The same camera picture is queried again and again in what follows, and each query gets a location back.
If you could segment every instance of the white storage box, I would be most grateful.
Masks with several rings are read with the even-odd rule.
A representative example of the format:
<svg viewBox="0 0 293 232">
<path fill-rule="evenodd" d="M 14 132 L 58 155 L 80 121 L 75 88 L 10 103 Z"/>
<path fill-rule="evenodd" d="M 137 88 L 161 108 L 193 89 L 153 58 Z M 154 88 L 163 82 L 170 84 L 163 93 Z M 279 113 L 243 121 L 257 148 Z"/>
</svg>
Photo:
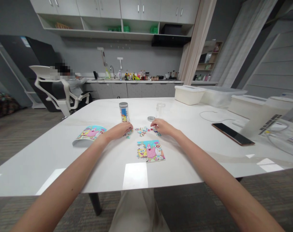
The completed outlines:
<svg viewBox="0 0 293 232">
<path fill-rule="evenodd" d="M 205 86 L 206 89 L 201 103 L 214 107 L 227 107 L 231 102 L 232 95 L 244 95 L 247 90 L 230 89 L 221 86 Z"/>
<path fill-rule="evenodd" d="M 186 105 L 194 105 L 200 102 L 205 89 L 189 86 L 189 85 L 181 85 L 175 86 L 175 99 Z"/>
<path fill-rule="evenodd" d="M 251 119 L 266 101 L 266 98 L 250 95 L 233 95 L 228 110 L 242 117 Z"/>
</svg>

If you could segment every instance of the gray floor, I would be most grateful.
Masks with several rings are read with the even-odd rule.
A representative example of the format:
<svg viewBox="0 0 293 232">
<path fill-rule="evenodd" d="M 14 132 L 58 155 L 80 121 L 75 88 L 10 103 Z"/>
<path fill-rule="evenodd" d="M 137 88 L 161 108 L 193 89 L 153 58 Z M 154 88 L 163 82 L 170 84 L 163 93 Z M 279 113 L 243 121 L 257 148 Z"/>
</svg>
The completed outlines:
<svg viewBox="0 0 293 232">
<path fill-rule="evenodd" d="M 60 122 L 61 113 L 26 109 L 0 119 L 0 165 Z M 242 185 L 286 231 L 293 231 L 293 169 L 252 177 Z M 81 194 L 55 231 L 108 231 L 119 192 L 99 195 L 96 217 L 88 195 Z M 158 206 L 171 231 L 239 231 L 229 213 L 205 184 L 155 189 Z M 0 231 L 9 231 L 36 197 L 0 198 Z"/>
</svg>

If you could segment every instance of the cooking pot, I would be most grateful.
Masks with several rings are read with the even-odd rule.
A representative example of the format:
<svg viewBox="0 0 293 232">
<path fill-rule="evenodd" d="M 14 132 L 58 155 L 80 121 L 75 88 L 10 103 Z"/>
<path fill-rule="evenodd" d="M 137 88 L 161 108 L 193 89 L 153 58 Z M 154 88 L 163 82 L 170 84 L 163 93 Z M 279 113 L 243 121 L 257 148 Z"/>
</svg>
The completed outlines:
<svg viewBox="0 0 293 232">
<path fill-rule="evenodd" d="M 171 73 L 171 77 L 175 77 L 175 78 L 178 78 L 178 72 L 175 72 L 175 71 L 173 71 L 172 73 Z"/>
</svg>

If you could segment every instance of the office chair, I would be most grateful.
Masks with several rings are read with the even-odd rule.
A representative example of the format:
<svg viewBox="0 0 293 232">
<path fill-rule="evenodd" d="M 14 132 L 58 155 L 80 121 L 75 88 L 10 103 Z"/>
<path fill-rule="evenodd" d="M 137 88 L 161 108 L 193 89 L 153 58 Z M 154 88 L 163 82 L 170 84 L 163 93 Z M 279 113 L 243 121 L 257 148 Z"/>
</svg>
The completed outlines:
<svg viewBox="0 0 293 232">
<path fill-rule="evenodd" d="M 79 103 L 86 98 L 89 103 L 89 93 L 77 97 L 69 89 L 69 83 L 65 79 L 57 79 L 58 73 L 53 67 L 32 65 L 30 68 L 37 75 L 35 86 L 46 93 L 47 101 L 52 101 L 56 109 L 61 110 L 64 118 L 70 116 L 74 110 L 78 109 Z"/>
</svg>

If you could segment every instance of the beige pants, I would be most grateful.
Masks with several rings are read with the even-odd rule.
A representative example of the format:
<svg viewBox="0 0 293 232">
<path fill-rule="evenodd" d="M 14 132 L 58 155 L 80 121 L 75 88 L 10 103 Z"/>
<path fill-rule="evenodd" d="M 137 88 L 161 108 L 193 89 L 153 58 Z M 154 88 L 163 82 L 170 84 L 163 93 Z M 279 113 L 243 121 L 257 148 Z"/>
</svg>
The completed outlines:
<svg viewBox="0 0 293 232">
<path fill-rule="evenodd" d="M 170 232 L 154 198 L 154 189 L 121 192 L 109 232 Z"/>
</svg>

